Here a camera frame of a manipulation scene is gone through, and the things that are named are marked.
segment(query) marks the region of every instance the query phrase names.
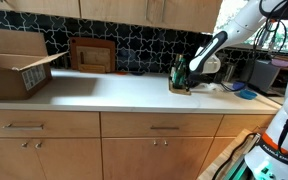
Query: patterned tile backsplash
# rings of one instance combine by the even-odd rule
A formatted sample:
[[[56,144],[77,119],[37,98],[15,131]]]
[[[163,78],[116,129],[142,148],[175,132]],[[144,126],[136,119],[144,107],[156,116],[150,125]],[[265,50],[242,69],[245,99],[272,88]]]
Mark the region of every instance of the patterned tile backsplash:
[[[176,54],[192,57],[211,35],[0,10],[0,29],[44,33],[49,54],[70,51],[69,37],[112,40],[118,71],[168,73]],[[53,66],[69,63],[58,60]]]

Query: window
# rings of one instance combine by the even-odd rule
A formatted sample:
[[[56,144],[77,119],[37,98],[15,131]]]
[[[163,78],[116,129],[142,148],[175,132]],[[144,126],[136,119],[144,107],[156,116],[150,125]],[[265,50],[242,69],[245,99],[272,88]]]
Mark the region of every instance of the window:
[[[237,13],[248,3],[247,0],[223,0],[223,3],[221,5],[221,9],[219,12],[219,16],[217,18],[216,26],[214,29],[214,33],[217,33],[225,28],[227,26],[228,22],[234,19],[234,17],[237,15]],[[283,23],[286,26],[287,29],[287,39],[286,42],[282,48],[282,51],[288,51],[288,20],[283,20]],[[272,29],[275,29],[277,23],[272,24]],[[251,36],[249,39],[247,39],[244,43],[246,45],[252,45],[254,42],[256,33]],[[273,36],[273,33],[269,33],[266,41],[262,44],[262,49],[268,49],[269,43],[271,41],[271,38]],[[283,43],[284,38],[284,27],[282,24],[280,25],[277,34],[276,34],[276,40],[275,40],[275,46],[274,50],[278,50],[280,46]]]

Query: bottle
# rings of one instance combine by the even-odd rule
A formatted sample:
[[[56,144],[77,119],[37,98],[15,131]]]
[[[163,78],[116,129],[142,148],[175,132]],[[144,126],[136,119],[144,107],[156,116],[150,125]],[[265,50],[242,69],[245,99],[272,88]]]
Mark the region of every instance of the bottle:
[[[186,60],[184,59],[183,55],[180,56],[179,64],[175,69],[175,73],[173,75],[173,88],[174,89],[184,89],[186,78]]]
[[[171,68],[170,80],[173,79],[174,73],[176,71],[176,66],[178,66],[178,63],[179,63],[180,56],[181,56],[180,54],[176,54],[175,61],[174,61],[173,66]]]

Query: cabinet door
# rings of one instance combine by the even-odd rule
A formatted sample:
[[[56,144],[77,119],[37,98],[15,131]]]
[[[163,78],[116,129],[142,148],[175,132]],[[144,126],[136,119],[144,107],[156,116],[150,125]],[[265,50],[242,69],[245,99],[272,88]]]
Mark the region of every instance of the cabinet door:
[[[24,139],[0,139],[0,179],[45,179],[33,145]]]
[[[263,133],[274,115],[224,115],[216,136],[236,137],[243,129]]]
[[[196,179],[211,142],[212,138],[104,138],[104,179]]]
[[[78,0],[0,0],[0,9],[55,16],[80,17]]]
[[[100,139],[34,140],[48,180],[102,179]]]
[[[234,139],[234,137],[215,137],[199,174],[202,174]]]
[[[149,7],[150,1],[80,0],[81,16],[85,19],[145,25],[152,19],[149,11],[155,9]]]
[[[159,26],[213,33],[222,0],[161,1],[164,8]]]

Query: green bottle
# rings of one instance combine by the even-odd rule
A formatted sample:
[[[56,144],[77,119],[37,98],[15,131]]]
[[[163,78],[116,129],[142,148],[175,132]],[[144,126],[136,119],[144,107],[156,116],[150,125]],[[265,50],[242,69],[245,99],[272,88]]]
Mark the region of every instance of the green bottle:
[[[185,84],[185,76],[186,76],[186,60],[183,55],[180,56],[179,65],[175,69],[175,73],[173,75],[173,88],[174,89],[184,89]]]

